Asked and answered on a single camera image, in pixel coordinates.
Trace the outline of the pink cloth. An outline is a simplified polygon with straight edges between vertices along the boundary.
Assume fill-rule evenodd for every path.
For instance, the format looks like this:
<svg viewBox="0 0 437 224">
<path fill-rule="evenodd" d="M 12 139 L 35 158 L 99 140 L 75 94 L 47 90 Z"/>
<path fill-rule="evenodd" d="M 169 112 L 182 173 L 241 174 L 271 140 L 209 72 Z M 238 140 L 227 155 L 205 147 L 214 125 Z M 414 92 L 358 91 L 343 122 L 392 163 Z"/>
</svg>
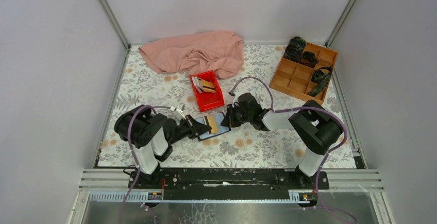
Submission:
<svg viewBox="0 0 437 224">
<path fill-rule="evenodd" d="M 145 63 L 158 74 L 214 71 L 219 79 L 238 74 L 244 64 L 244 40 L 233 31 L 217 30 L 164 38 L 139 47 Z"/>
</svg>

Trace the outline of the rolled dark belt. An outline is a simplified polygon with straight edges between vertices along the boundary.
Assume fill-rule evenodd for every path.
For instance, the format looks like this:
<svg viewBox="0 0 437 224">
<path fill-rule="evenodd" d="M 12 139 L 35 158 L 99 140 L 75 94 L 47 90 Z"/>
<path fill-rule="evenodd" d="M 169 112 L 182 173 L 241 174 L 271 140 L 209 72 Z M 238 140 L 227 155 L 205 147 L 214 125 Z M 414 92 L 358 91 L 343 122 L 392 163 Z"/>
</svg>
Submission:
<svg viewBox="0 0 437 224">
<path fill-rule="evenodd" d="M 315 66 L 318 64 L 318 59 L 315 53 L 311 51 L 304 51 L 301 55 L 299 63 L 310 68 L 315 68 Z"/>
<path fill-rule="evenodd" d="M 301 59 L 301 55 L 306 45 L 307 42 L 302 37 L 293 37 L 285 48 L 283 57 L 285 59 L 298 63 Z"/>
</svg>

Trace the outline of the stack of cards in bin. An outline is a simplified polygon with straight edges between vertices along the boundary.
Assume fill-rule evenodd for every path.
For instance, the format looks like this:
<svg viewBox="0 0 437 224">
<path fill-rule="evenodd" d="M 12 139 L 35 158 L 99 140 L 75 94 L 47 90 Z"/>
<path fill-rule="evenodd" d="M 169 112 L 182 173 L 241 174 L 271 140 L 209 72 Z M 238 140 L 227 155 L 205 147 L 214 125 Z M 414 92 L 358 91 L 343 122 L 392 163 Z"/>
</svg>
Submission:
<svg viewBox="0 0 437 224">
<path fill-rule="evenodd" d="M 203 89 L 203 85 L 202 85 L 201 80 L 199 80 L 199 78 L 196 76 L 192 76 L 191 79 L 192 79 L 193 85 L 197 89 L 198 93 L 204 93 L 205 91 Z"/>
</svg>

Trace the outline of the gold magnetic stripe card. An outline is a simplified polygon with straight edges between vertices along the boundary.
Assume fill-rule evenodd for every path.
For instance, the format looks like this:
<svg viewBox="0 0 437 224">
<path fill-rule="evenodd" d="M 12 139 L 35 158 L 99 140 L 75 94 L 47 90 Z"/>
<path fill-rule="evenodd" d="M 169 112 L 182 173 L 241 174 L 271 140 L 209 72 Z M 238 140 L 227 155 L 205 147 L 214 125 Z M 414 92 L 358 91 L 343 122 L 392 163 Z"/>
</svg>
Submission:
<svg viewBox="0 0 437 224">
<path fill-rule="evenodd" d="M 209 134 L 217 134 L 220 129 L 216 122 L 215 115 L 204 116 L 205 125 L 210 127 Z"/>
</svg>

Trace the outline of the red plastic bin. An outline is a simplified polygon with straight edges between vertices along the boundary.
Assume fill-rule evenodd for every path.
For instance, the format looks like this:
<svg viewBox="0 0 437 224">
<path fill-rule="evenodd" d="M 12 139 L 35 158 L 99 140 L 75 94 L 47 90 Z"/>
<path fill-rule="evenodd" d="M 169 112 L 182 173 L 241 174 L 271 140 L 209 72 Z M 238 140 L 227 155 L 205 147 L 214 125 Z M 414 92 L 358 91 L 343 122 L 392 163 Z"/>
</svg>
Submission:
<svg viewBox="0 0 437 224">
<path fill-rule="evenodd" d="M 215 85 L 216 93 L 198 93 L 197 89 L 193 85 L 193 81 L 191 79 L 192 76 L 198 77 L 199 80 L 203 79 L 209 82 L 213 82 Z M 191 85 L 200 112 L 205 112 L 224 106 L 225 103 L 223 98 L 223 92 L 214 71 L 206 71 L 192 76 L 190 76 Z"/>
</svg>

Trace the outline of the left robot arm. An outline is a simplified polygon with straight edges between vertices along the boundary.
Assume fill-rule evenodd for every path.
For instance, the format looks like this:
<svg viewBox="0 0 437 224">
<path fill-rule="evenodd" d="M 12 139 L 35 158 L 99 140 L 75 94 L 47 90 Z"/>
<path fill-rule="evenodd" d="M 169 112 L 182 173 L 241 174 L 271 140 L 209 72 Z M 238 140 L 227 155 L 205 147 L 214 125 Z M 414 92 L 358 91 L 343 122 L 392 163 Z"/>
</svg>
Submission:
<svg viewBox="0 0 437 224">
<path fill-rule="evenodd" d="M 172 145 L 186 137 L 199 138 L 212 128 L 187 115 L 180 121 L 161 113 L 154 108 L 140 105 L 122 114 L 115 122 L 114 131 L 128 143 L 140 182 L 147 188 L 159 184 L 160 175 L 156 170 L 172 153 Z"/>
</svg>

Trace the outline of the rolled dark belt middle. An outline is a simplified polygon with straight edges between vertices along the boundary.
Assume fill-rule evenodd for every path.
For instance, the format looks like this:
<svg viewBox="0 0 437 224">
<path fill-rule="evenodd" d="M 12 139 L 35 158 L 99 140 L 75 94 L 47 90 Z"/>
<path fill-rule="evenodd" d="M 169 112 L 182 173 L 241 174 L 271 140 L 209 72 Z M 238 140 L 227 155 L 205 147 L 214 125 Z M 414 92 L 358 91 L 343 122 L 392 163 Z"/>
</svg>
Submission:
<svg viewBox="0 0 437 224">
<path fill-rule="evenodd" d="M 310 68 L 315 68 L 315 66 L 318 64 L 318 59 L 315 53 L 311 51 L 304 51 L 301 55 L 299 63 Z"/>
</svg>

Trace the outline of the wooden compartment tray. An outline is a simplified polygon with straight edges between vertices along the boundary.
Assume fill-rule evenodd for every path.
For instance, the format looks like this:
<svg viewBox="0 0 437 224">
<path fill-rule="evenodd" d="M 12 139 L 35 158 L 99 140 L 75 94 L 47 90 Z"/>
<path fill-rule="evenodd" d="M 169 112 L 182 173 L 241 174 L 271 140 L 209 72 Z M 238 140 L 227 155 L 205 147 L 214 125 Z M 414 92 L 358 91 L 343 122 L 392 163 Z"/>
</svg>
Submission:
<svg viewBox="0 0 437 224">
<path fill-rule="evenodd" d="M 270 82 L 270 88 L 303 101 L 314 100 L 321 105 L 327 95 L 339 53 L 310 42 L 307 42 L 304 51 L 315 53 L 318 59 L 315 68 L 304 66 L 282 56 Z M 324 87 L 320 88 L 316 95 L 310 95 L 309 93 L 319 85 L 315 79 L 321 79 L 326 75 L 329 77 Z"/>
</svg>

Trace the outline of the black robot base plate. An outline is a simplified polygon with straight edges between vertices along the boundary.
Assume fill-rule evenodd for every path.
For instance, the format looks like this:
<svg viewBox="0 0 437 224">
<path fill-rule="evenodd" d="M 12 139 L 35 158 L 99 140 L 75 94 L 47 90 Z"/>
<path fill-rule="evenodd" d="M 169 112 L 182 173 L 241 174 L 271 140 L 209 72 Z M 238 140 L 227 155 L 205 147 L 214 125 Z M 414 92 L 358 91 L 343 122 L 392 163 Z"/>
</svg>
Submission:
<svg viewBox="0 0 437 224">
<path fill-rule="evenodd" d="M 129 174 L 129 186 L 156 189 L 164 200 L 286 200 L 290 192 L 330 188 L 327 174 L 306 176 L 294 169 L 160 168 Z"/>
</svg>

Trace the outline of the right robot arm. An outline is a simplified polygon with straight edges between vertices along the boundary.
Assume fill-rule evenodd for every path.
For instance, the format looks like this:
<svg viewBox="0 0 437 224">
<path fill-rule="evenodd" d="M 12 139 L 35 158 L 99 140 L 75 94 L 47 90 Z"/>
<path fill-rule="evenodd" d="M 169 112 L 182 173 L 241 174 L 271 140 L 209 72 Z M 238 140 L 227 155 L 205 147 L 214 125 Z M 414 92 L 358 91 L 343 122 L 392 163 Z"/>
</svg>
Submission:
<svg viewBox="0 0 437 224">
<path fill-rule="evenodd" d="M 221 126 L 235 128 L 244 123 L 250 123 L 259 131 L 287 129 L 297 132 L 307 147 L 295 176 L 296 184 L 303 189 L 316 182 L 315 174 L 333 150 L 332 145 L 342 134 L 347 135 L 344 123 L 314 100 L 301 107 L 275 111 L 262 108 L 254 96 L 244 93 L 227 106 Z"/>
</svg>

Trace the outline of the rolled dark belt top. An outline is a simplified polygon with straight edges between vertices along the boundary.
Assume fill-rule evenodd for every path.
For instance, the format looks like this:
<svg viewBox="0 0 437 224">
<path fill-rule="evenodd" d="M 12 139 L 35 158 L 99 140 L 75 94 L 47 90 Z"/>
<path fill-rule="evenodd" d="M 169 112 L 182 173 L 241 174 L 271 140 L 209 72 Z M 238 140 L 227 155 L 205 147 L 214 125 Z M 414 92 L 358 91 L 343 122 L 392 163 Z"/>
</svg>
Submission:
<svg viewBox="0 0 437 224">
<path fill-rule="evenodd" d="M 307 42 L 302 37 L 293 37 L 285 48 L 283 57 L 285 59 L 298 63 L 301 59 L 301 55 L 306 45 Z"/>
</svg>

